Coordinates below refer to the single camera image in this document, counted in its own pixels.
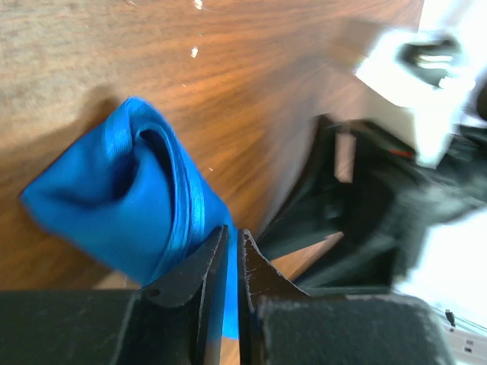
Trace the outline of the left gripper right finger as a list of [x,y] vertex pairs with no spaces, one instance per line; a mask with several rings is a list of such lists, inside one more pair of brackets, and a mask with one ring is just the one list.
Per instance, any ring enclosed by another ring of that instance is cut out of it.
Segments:
[[260,252],[237,244],[242,364],[440,364],[455,362],[427,304],[396,294],[311,297]]

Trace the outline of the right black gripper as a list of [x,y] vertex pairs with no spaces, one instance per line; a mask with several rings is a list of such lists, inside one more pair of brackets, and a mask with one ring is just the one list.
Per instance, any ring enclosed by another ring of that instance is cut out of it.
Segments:
[[486,205],[486,131],[463,125],[434,169],[373,122],[352,127],[352,180],[335,175],[340,125],[314,119],[307,162],[280,211],[257,238],[268,259],[340,232],[342,239],[297,280],[311,295],[381,292],[418,261],[427,230]]

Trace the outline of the blue cloth napkin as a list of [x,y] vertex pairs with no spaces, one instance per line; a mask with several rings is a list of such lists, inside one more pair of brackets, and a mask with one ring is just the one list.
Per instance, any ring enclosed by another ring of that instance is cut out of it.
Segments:
[[45,231],[147,285],[228,229],[223,333],[238,336],[237,228],[174,130],[131,97],[21,193]]

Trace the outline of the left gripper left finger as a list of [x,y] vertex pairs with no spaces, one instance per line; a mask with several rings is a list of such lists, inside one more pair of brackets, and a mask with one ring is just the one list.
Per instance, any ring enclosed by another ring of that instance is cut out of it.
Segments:
[[138,290],[1,294],[3,364],[217,364],[228,229]]

